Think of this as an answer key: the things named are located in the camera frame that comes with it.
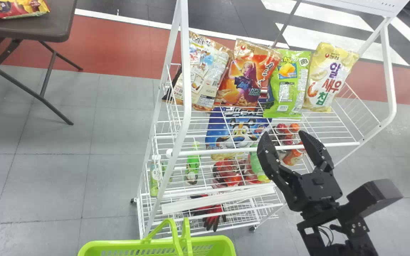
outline green shopping basket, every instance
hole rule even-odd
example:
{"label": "green shopping basket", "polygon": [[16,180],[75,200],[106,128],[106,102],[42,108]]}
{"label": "green shopping basket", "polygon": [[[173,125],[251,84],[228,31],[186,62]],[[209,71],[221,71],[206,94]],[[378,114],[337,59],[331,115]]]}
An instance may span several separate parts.
{"label": "green shopping basket", "polygon": [[[166,225],[170,225],[172,239],[153,239]],[[142,240],[91,241],[86,243],[78,256],[236,256],[232,241],[224,235],[191,237],[189,219],[183,221],[181,237],[178,237],[175,221],[165,219]]]}

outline basket handle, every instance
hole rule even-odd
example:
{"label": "basket handle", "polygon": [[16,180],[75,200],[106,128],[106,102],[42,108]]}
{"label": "basket handle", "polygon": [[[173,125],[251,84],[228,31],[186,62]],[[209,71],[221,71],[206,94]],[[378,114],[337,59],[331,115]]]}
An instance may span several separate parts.
{"label": "basket handle", "polygon": [[172,218],[165,219],[159,224],[153,231],[151,231],[147,237],[143,238],[141,240],[142,244],[149,244],[151,243],[151,240],[153,239],[153,236],[155,236],[161,229],[163,229],[166,225],[170,225],[170,230],[172,230],[172,239],[173,239],[173,245],[174,248],[178,254],[178,256],[183,256],[183,250],[181,250],[181,246],[179,245],[179,238],[178,238],[178,231],[176,229],[176,223]]}
{"label": "basket handle", "polygon": [[184,242],[187,247],[188,256],[192,255],[191,230],[189,226],[189,219],[186,217],[183,220],[183,227],[181,229],[181,242]]}

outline red floor stripe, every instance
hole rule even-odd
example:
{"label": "red floor stripe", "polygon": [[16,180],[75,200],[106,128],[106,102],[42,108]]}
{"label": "red floor stripe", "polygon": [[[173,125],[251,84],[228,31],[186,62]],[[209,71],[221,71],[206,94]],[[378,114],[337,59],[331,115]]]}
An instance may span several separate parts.
{"label": "red floor stripe", "polygon": [[[162,72],[168,38],[169,31],[165,29],[75,16],[70,39],[50,45],[81,65],[85,72],[158,79]],[[233,48],[233,40],[212,39]],[[4,64],[46,68],[50,57],[50,52],[38,42],[24,41]],[[177,43],[172,62],[179,61]],[[54,68],[75,71],[58,58]],[[397,102],[410,104],[410,68],[394,67],[394,81]],[[347,82],[362,99],[387,101],[381,63],[359,61]]]}

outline green snack bag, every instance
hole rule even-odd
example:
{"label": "green snack bag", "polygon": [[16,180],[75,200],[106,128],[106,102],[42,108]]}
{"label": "green snack bag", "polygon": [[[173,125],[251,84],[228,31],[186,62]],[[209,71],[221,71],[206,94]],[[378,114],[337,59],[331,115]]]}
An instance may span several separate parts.
{"label": "green snack bag", "polygon": [[[257,144],[251,146],[251,148],[257,148]],[[249,153],[249,160],[251,161],[251,169],[252,172],[257,175],[257,179],[260,182],[268,183],[270,180],[265,175],[262,166],[259,162],[259,158],[257,157],[257,152],[250,152]]]}
{"label": "green snack bag", "polygon": [[264,118],[300,118],[305,97],[311,52],[276,49],[283,59],[273,71]]}

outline cable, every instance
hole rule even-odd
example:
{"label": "cable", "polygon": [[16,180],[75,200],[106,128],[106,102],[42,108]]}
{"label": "cable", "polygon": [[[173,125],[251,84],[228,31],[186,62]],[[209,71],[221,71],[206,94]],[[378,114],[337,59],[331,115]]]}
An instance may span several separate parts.
{"label": "cable", "polygon": [[327,245],[326,246],[330,246],[331,244],[332,244],[332,242],[331,242],[331,240],[330,240],[330,237],[328,236],[328,234],[327,234],[327,232],[325,232],[325,230],[323,230],[323,229],[321,229],[321,228],[317,228],[320,232],[322,232],[326,237],[327,237],[327,239],[328,239],[328,243],[327,243]]}
{"label": "cable", "polygon": [[330,233],[332,234],[332,242],[330,243],[330,244],[332,244],[333,241],[335,241],[335,235],[333,235],[333,231],[329,227],[326,227],[326,226],[321,226],[321,227],[324,227],[324,228],[328,229],[330,231]]}

